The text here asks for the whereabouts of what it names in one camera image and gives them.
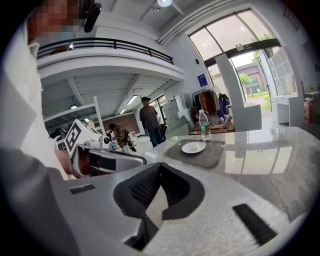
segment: white plate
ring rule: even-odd
[[[181,149],[184,153],[194,154],[206,148],[206,144],[201,141],[193,141],[185,144]]]

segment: purple garment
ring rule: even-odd
[[[224,114],[224,107],[225,107],[225,104],[224,104],[224,101],[222,99],[219,99],[219,105],[220,105],[220,109],[218,111],[218,116],[220,118],[223,118],[225,119],[225,114]]]

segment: water bottle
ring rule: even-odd
[[[199,110],[199,124],[202,133],[202,139],[207,141],[211,138],[210,128],[209,128],[209,121],[207,116],[205,115],[203,109]]]

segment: man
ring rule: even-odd
[[[0,145],[19,149],[45,167],[58,169],[63,179],[77,175],[66,151],[55,150],[42,115],[42,86],[37,70],[35,37],[60,32],[79,17],[78,0],[45,0],[12,37],[2,59],[0,80]],[[89,171],[89,158],[80,164]]]
[[[114,137],[118,142],[119,147],[122,148],[122,151],[127,154],[133,154],[126,141],[126,134],[124,129],[114,123],[109,124],[109,129],[113,131]]]
[[[160,124],[157,118],[157,111],[153,106],[149,106],[150,98],[142,97],[141,102],[143,108],[140,109],[140,121],[144,129],[145,135],[150,136],[153,147],[156,147],[162,142],[160,133]]]

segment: blue sign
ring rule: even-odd
[[[207,86],[208,85],[208,82],[207,82],[207,79],[205,77],[205,74],[201,74],[198,76],[198,80],[199,80],[199,83],[200,83],[200,86]]]

